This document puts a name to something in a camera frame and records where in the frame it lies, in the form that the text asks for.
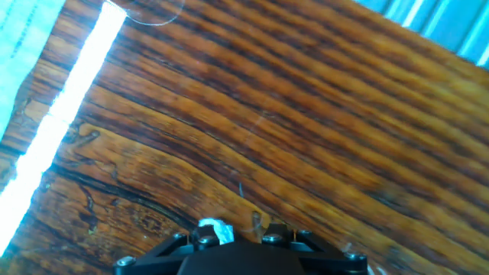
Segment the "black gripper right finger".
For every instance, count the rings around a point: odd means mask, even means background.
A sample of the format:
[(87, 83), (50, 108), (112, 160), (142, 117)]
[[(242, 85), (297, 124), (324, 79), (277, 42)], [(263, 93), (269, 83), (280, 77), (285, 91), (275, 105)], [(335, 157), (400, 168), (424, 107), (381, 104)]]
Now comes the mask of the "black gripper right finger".
[(368, 274), (366, 255), (343, 252), (310, 230), (293, 230), (285, 224), (272, 223), (261, 243), (287, 252), (306, 274)]

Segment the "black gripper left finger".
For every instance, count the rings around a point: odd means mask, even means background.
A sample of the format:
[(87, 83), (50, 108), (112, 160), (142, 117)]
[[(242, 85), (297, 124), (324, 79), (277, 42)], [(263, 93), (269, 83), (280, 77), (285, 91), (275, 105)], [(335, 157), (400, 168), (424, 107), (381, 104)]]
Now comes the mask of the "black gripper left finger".
[(114, 275), (177, 274), (185, 259), (197, 251), (219, 246), (211, 225), (195, 228), (190, 234), (176, 233), (140, 257), (125, 256), (113, 265)]

